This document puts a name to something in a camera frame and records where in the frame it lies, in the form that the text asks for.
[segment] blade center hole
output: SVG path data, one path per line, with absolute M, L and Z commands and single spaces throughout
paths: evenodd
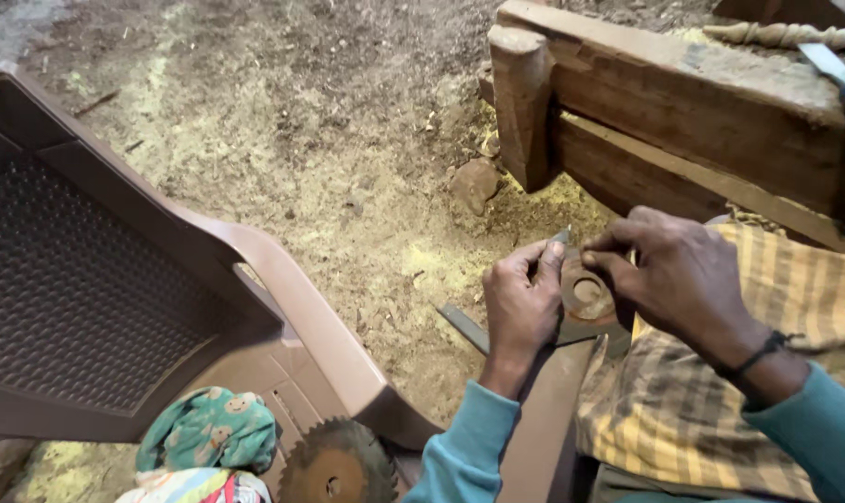
M 342 483 L 339 481 L 339 477 L 329 477 L 329 480 L 326 483 L 326 493 L 329 497 L 334 497 L 342 491 Z
M 589 278 L 574 282 L 574 296 L 583 303 L 594 303 L 600 298 L 600 284 Z

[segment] yellow checkered cloth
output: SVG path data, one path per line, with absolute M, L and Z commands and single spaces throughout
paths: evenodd
M 741 224 L 714 225 L 737 246 L 750 313 L 845 386 L 845 255 Z M 637 319 L 627 356 L 599 341 L 579 394 L 581 452 L 669 483 L 817 501 L 804 470 L 740 417 L 743 396 L 683 343 Z

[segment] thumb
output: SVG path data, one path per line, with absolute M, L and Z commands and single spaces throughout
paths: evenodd
M 622 297 L 636 302 L 640 292 L 640 269 L 611 251 L 588 251 L 581 256 L 581 263 L 588 269 L 599 269 L 612 279 L 615 291 Z
M 563 243 L 554 241 L 547 244 L 547 249 L 540 255 L 537 274 L 532 281 L 534 287 L 559 292 L 559 274 L 565 257 L 566 246 Z

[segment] wooden plank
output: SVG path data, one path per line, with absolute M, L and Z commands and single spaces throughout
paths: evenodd
M 830 213 L 845 119 L 835 86 L 809 66 L 520 0 L 497 22 L 548 38 L 567 109 Z
M 625 136 L 617 131 L 568 113 L 554 117 L 550 129 L 554 162 L 619 215 L 637 205 L 699 222 L 728 212 L 723 196 L 610 142 Z
M 532 192 L 552 178 L 546 129 L 553 58 L 547 38 L 526 29 L 495 25 L 488 41 L 503 166 Z
M 726 199 L 845 253 L 845 238 L 838 235 L 832 220 L 740 178 L 568 112 L 551 122 L 551 130 L 556 162 L 613 211 L 625 214 L 644 204 L 705 221 L 726 212 L 722 202 Z

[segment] brown plastic chair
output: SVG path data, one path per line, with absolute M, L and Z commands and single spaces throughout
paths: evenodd
M 413 450 L 440 431 L 276 239 L 168 200 L 2 65 L 0 440 L 137 442 L 210 384 L 262 395 L 286 450 L 334 416 Z

